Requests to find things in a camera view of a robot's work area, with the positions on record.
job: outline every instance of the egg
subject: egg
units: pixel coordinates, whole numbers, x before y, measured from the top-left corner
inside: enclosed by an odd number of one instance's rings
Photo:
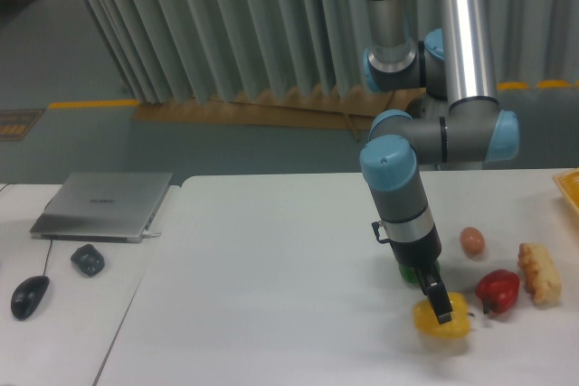
[[[460,232],[460,245],[467,255],[479,255],[485,249],[485,238],[479,230],[469,226]]]

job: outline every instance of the gray floor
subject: gray floor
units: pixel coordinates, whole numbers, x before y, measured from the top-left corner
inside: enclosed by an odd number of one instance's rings
[[[80,0],[0,5],[0,109],[126,99]],[[509,91],[519,157],[492,168],[579,166],[579,88]],[[61,183],[72,171],[199,174],[357,172],[363,141],[340,130],[157,124],[133,108],[48,110],[22,142],[0,143],[0,182]]]

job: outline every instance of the laptop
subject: laptop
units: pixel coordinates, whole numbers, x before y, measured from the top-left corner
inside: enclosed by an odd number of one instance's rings
[[[30,229],[35,238],[140,242],[169,173],[73,173]]]

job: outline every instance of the black mouse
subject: black mouse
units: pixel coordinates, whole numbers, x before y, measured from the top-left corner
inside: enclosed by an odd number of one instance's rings
[[[91,244],[85,244],[71,256],[71,261],[79,268],[79,270],[92,278],[105,267],[105,259],[100,255]]]
[[[33,276],[16,287],[10,302],[12,315],[19,320],[25,320],[32,315],[40,305],[50,282],[47,276]]]

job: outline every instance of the yellow bell pepper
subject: yellow bell pepper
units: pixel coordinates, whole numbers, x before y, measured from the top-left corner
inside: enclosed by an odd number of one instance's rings
[[[469,334],[469,305],[466,299],[460,293],[449,293],[449,299],[452,305],[452,321],[439,325],[430,302],[423,300],[414,305],[414,326],[423,334],[443,339],[457,339]]]

